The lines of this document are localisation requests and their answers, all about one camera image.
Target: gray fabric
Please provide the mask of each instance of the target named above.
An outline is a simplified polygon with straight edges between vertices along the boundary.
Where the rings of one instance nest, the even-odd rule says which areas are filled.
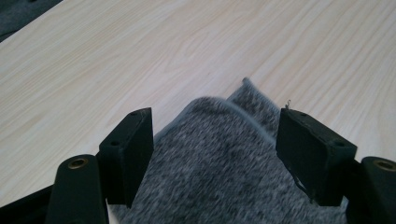
[[[155,137],[121,223],[346,223],[309,203],[275,152],[279,109],[244,79],[228,100],[200,98]]]
[[[0,42],[62,0],[0,0]]]

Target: dark floor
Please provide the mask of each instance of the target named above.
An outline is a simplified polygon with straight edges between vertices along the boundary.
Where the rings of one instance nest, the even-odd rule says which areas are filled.
[[[0,0],[0,42],[63,0]]]

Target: black plastic part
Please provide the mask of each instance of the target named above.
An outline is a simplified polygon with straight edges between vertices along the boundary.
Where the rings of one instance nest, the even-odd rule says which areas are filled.
[[[76,156],[59,166],[46,223],[108,223],[94,156]]]
[[[150,108],[127,115],[100,144],[96,157],[107,203],[131,207],[153,149]]]
[[[363,195],[375,223],[396,223],[396,163],[377,157],[361,161]]]
[[[52,186],[0,208],[3,223],[44,223]]]
[[[357,147],[309,115],[282,108],[276,139],[277,156],[297,186],[321,206],[338,206],[343,172]]]

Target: wooden table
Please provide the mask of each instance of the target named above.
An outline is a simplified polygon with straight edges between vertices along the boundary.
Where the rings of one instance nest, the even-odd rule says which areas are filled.
[[[0,206],[95,154],[130,111],[154,132],[249,77],[396,161],[396,1],[64,0],[0,44]]]

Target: light wood surface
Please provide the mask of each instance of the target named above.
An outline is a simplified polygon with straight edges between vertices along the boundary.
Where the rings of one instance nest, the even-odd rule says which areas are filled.
[[[129,112],[154,132],[243,77],[366,156],[396,161],[396,1],[64,0],[0,44],[0,206],[95,154]]]

